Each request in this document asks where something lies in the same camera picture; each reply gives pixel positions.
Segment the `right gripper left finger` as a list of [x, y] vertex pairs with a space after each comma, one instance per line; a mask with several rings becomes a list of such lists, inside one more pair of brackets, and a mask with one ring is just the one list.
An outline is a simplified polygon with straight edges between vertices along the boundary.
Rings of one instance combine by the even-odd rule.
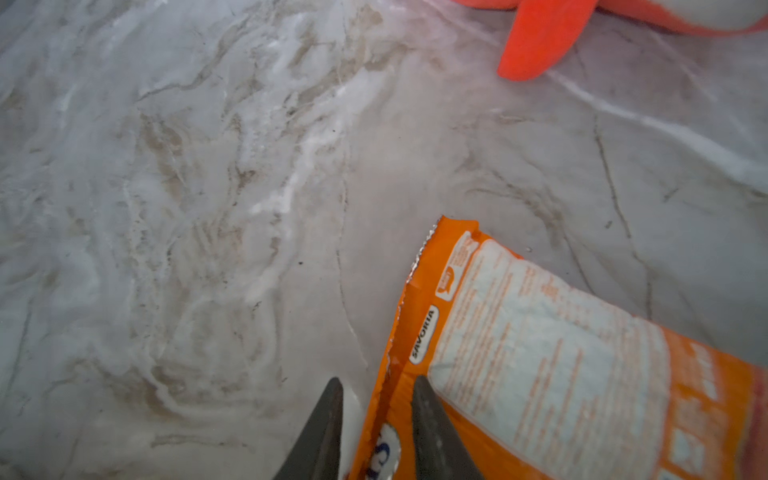
[[343, 386], [331, 378], [274, 480], [336, 480], [340, 470]]

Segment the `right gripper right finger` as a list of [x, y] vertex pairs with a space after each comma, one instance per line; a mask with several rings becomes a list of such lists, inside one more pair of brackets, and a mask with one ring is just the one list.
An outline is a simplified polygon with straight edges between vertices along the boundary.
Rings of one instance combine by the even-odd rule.
[[411, 409], [417, 479], [483, 479], [425, 376], [414, 381]]

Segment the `orange snack stick packet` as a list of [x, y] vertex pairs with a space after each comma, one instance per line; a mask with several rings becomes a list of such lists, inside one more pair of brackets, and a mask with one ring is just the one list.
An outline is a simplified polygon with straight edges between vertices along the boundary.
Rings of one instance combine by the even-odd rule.
[[353, 479], [416, 475], [425, 377], [487, 479], [763, 479], [767, 371], [442, 218], [406, 280]]

